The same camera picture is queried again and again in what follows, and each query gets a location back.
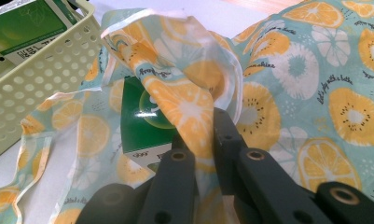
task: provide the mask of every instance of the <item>light green basket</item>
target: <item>light green basket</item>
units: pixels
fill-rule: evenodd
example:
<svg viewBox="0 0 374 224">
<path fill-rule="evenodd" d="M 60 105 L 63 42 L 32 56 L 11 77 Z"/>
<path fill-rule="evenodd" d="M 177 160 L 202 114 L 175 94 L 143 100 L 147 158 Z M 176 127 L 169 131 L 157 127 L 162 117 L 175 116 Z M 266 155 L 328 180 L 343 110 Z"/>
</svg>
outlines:
<svg viewBox="0 0 374 224">
<path fill-rule="evenodd" d="M 55 92 L 76 91 L 100 47 L 94 6 L 76 3 L 80 21 L 15 67 L 0 55 L 0 155 L 21 138 L 21 120 Z"/>
</svg>

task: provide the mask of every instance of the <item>green box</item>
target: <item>green box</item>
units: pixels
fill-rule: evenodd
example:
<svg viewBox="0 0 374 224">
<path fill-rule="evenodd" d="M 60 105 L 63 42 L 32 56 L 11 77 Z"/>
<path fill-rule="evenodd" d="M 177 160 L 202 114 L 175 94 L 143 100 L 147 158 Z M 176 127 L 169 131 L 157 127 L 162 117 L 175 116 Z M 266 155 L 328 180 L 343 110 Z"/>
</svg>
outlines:
<svg viewBox="0 0 374 224">
<path fill-rule="evenodd" d="M 125 79 L 121 115 L 123 153 L 156 172 L 162 154 L 172 148 L 178 131 L 136 77 Z"/>
<path fill-rule="evenodd" d="M 12 1 L 0 7 L 0 53 L 18 65 L 74 24 L 62 0 Z"/>
</svg>

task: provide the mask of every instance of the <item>green label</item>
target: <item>green label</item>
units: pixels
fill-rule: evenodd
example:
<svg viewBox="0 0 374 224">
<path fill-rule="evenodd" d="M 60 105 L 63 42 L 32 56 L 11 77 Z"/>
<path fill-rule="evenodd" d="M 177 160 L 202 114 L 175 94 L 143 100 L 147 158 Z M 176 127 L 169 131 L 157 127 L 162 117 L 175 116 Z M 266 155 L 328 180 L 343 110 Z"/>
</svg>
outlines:
<svg viewBox="0 0 374 224">
<path fill-rule="evenodd" d="M 45 1 L 34 1 L 0 15 L 0 52 L 8 54 L 66 29 Z"/>
<path fill-rule="evenodd" d="M 169 144 L 177 134 L 175 127 L 164 117 L 136 77 L 125 80 L 121 114 L 125 154 Z"/>
</svg>

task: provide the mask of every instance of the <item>fruit print fabric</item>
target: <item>fruit print fabric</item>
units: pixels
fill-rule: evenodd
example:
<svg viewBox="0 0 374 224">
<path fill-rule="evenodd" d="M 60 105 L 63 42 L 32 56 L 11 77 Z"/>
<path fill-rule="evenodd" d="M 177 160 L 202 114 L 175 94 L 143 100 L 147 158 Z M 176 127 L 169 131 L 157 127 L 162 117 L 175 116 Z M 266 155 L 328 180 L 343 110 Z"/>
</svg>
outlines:
<svg viewBox="0 0 374 224">
<path fill-rule="evenodd" d="M 338 180 L 374 201 L 373 8 L 374 1 L 304 1 L 233 39 L 206 31 L 193 18 L 154 16 L 114 32 L 106 39 L 113 49 L 102 49 L 81 91 L 49 97 L 21 122 L 18 170 L 0 188 L 0 222 L 22 223 L 18 200 L 45 175 L 55 133 L 73 125 L 77 158 L 50 223 L 76 220 L 86 200 L 106 184 L 137 187 L 153 175 L 122 155 L 119 121 L 127 76 L 141 79 L 187 141 L 200 139 L 190 145 L 198 156 L 199 223 L 233 223 L 218 213 L 224 207 L 211 142 L 204 141 L 212 137 L 210 111 L 219 105 L 233 113 L 249 146 L 266 149 L 301 186 L 315 190 Z M 110 13 L 104 27 L 139 11 Z M 206 64 L 215 67 L 212 78 L 200 73 L 209 70 Z M 196 107 L 185 106 L 192 103 Z M 96 131 L 100 137 L 91 139 Z"/>
<path fill-rule="evenodd" d="M 362 9 L 374 7 L 351 9 L 352 2 L 374 6 L 374 1 L 305 1 L 233 39 L 244 84 L 268 90 L 279 111 L 273 119 L 281 122 L 266 134 L 239 132 L 250 147 L 278 133 L 265 141 L 272 142 L 268 151 L 303 187 L 316 190 L 337 180 L 374 201 L 374 10 Z M 289 44 L 252 62 L 256 44 L 270 33 L 286 36 Z"/>
</svg>

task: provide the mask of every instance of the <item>white surface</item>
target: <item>white surface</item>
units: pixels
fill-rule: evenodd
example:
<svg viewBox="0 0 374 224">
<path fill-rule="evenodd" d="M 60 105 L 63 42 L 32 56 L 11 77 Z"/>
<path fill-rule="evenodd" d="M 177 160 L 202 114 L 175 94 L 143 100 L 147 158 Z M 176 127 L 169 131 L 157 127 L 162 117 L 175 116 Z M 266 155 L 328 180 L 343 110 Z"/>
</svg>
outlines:
<svg viewBox="0 0 374 224">
<path fill-rule="evenodd" d="M 95 17 L 100 22 L 106 11 L 121 8 L 149 7 L 159 11 L 184 10 L 195 16 L 208 30 L 234 37 L 249 25 L 268 15 L 221 0 L 90 0 L 95 5 Z M 20 143 L 0 156 L 0 187 L 8 184 L 15 173 Z M 76 155 L 76 128 L 59 133 L 52 142 L 47 169 L 41 180 L 18 203 L 23 223 L 48 223 L 55 203 L 62 194 L 67 174 Z"/>
</svg>

